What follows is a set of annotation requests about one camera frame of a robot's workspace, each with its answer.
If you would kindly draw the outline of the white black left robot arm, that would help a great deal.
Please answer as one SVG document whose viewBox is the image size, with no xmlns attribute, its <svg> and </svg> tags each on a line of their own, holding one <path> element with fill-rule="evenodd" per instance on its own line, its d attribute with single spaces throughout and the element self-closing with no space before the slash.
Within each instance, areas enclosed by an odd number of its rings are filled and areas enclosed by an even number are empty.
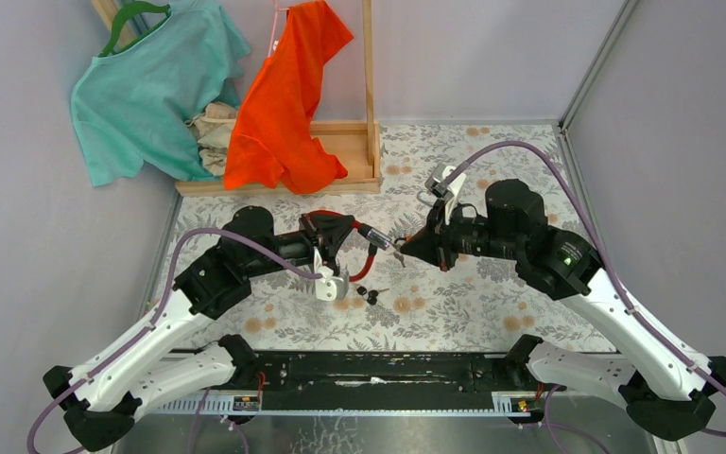
<svg viewBox="0 0 726 454">
<path fill-rule="evenodd" d="M 216 245 L 183 271 L 170 271 L 161 301 L 141 320 L 92 359 L 43 376 L 80 449 L 114 444 L 150 411 L 196 390 L 257 385 L 257 356 L 238 335 L 169 366 L 161 360 L 248 298 L 255 277 L 292 271 L 316 284 L 319 299 L 342 298 L 349 277 L 337 252 L 360 228 L 352 216 L 316 211 L 301 216 L 297 231 L 276 234 L 268 209 L 247 206 L 213 229 Z"/>
</svg>

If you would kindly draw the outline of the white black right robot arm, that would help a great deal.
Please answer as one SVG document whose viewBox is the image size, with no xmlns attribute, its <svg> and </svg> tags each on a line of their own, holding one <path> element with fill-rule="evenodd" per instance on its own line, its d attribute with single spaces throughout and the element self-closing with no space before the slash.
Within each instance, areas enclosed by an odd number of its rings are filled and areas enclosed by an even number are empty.
<svg viewBox="0 0 726 454">
<path fill-rule="evenodd" d="M 467 218 L 461 206 L 437 201 L 425 226 L 400 248 L 442 271 L 463 255 L 511 260 L 529 287 L 579 314 L 621 353 L 619 360 L 569 353 L 524 335 L 504 365 L 508 383 L 537 381 L 588 393 L 624 410 L 650 434 L 668 441 L 707 428 L 711 397 L 726 385 L 726 358 L 690 348 L 646 309 L 619 293 L 596 249 L 582 236 L 547 222 L 542 197 L 518 180 L 491 184 L 486 212 Z"/>
</svg>

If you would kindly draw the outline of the brass padlock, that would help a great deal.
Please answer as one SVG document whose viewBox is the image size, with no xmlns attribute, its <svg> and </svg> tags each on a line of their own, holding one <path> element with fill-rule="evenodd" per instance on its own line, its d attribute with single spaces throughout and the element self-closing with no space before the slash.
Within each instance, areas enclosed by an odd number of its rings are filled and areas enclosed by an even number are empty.
<svg viewBox="0 0 726 454">
<path fill-rule="evenodd" d="M 435 201 L 423 192 L 418 192 L 416 198 L 421 204 L 428 207 L 432 207 L 435 204 Z"/>
</svg>

